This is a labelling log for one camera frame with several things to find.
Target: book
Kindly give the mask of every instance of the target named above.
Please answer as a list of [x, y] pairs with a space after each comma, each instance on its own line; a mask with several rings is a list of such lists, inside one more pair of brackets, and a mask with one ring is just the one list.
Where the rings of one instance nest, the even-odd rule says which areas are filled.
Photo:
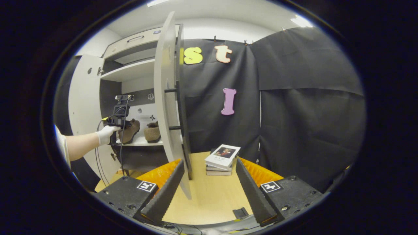
[[215, 151], [205, 158], [205, 162], [207, 165], [228, 170], [228, 168], [232, 166], [232, 160], [234, 160], [239, 150], [240, 147], [221, 144]]
[[232, 171], [206, 171], [208, 176], [230, 176]]
[[232, 166], [228, 167], [227, 170], [224, 170], [224, 169], [218, 168], [216, 166], [211, 166], [211, 165], [206, 164], [206, 170], [207, 171], [232, 171]]

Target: hand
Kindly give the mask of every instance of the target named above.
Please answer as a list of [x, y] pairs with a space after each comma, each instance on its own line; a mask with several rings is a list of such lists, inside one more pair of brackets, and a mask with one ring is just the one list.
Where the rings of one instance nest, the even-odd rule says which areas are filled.
[[117, 130], [120, 130], [118, 126], [104, 126], [100, 131], [97, 131], [96, 134], [99, 136], [99, 146], [110, 143], [110, 136]]

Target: orange gripper pad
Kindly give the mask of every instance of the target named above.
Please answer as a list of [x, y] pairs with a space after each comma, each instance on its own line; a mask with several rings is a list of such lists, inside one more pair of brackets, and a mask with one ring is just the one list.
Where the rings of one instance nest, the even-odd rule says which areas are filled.
[[252, 179], [260, 187], [261, 184], [283, 179], [278, 174], [267, 170], [266, 168], [259, 166], [251, 161], [240, 158], [247, 171], [250, 173]]
[[168, 178], [170, 178], [171, 174], [173, 173], [174, 169], [176, 168], [177, 164], [180, 162], [180, 158], [164, 164], [160, 167], [155, 168], [141, 176], [138, 176], [136, 179], [144, 180], [150, 183], [155, 183], [158, 185], [158, 190], [155, 194], [160, 191], [160, 189], [164, 186], [167, 182]]

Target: brown shoe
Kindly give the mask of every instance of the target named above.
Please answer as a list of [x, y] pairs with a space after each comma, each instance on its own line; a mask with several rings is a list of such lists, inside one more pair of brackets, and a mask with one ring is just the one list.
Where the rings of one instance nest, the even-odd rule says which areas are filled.
[[156, 143], [160, 141], [161, 134], [160, 128], [158, 127], [158, 122], [147, 124], [148, 128], [144, 129], [145, 139], [148, 143]]
[[[140, 129], [140, 123], [138, 120], [132, 119], [130, 121], [130, 127], [125, 127], [125, 131], [123, 132], [123, 141], [124, 144], [132, 143], [133, 137], [136, 133], [138, 133]], [[119, 133], [119, 140], [122, 138], [122, 129], [118, 131]]]

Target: table surface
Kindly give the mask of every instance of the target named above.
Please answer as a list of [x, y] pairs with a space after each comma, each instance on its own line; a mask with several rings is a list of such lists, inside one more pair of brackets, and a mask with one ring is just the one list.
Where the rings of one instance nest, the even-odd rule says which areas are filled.
[[190, 183], [191, 200], [188, 200], [180, 187], [177, 188], [173, 200], [163, 221], [205, 225], [235, 220], [232, 210], [244, 207], [252, 214], [250, 204], [242, 189], [235, 171], [236, 159], [232, 164], [232, 175], [207, 176], [205, 158], [210, 152], [192, 153], [192, 180]]

